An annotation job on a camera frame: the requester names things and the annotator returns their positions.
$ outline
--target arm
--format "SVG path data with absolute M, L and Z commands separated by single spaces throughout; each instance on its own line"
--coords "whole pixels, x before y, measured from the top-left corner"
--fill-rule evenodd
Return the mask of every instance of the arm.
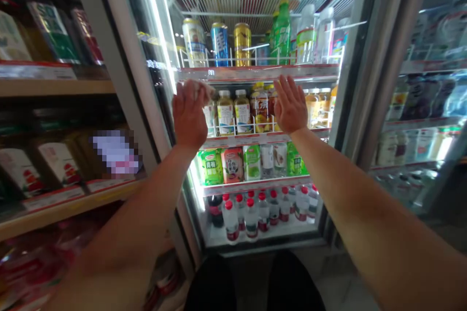
M 467 259 L 306 127 L 305 96 L 274 83 L 275 115 L 303 157 L 344 244 L 384 310 L 467 309 Z
M 173 98 L 178 143 L 144 186 L 83 251 L 46 311 L 140 310 L 186 171 L 206 139 L 204 90 L 177 85 Z

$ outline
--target white bottle cap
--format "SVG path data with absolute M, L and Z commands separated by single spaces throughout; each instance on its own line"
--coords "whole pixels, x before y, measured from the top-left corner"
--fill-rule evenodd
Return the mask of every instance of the white bottle cap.
M 320 21 L 332 18 L 334 16 L 334 7 L 326 7 L 324 10 L 321 11 L 320 13 Z

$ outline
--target green drink carton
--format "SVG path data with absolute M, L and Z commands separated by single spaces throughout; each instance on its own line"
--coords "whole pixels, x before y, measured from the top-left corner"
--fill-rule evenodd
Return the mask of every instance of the green drink carton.
M 220 150 L 217 148 L 205 149 L 198 152 L 199 172 L 201 184 L 204 186 L 220 185 L 224 183 L 222 160 Z
M 245 181 L 261 180 L 261 154 L 259 145 L 243 146 Z
M 287 143 L 287 176 L 308 175 L 305 162 L 293 142 Z

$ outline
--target beer can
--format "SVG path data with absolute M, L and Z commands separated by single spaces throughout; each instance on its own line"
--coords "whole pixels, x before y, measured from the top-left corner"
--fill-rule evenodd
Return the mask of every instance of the beer can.
M 204 30 L 201 23 L 194 18 L 185 18 L 182 28 L 190 67 L 208 67 L 206 41 L 204 41 Z
M 227 26 L 224 23 L 213 23 L 211 27 L 211 39 L 213 40 L 214 59 L 216 67 L 229 66 Z
M 237 23 L 233 34 L 237 67 L 251 66 L 251 50 L 243 50 L 251 47 L 250 26 L 246 23 Z

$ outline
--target orange juice bottle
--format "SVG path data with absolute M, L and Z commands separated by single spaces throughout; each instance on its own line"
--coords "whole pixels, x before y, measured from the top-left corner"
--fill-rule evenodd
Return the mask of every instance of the orange juice bottle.
M 337 97 L 337 87 L 339 85 L 336 84 L 334 88 L 331 90 L 331 104 L 329 106 L 329 127 L 332 126 L 332 117 L 334 115 L 334 108 L 336 107 L 336 97 Z

